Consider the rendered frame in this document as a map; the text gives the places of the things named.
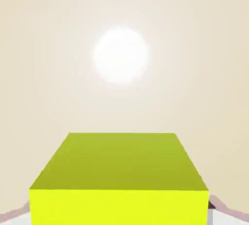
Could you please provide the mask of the small yellow cube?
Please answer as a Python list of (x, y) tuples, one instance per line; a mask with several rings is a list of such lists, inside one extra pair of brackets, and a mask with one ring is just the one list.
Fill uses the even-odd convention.
[(29, 202), (32, 225), (206, 225), (209, 191), (174, 133), (69, 133)]

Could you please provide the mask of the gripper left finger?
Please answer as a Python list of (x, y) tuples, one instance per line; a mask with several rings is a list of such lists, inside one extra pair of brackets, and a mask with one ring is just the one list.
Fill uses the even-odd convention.
[(30, 212), (30, 204), (27, 202), (22, 207), (5, 213), (0, 213), (0, 224)]

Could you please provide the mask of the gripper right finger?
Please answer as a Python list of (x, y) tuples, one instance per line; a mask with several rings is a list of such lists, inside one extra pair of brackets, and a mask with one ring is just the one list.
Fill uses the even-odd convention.
[(216, 196), (210, 195), (207, 225), (249, 225), (249, 214), (230, 209)]

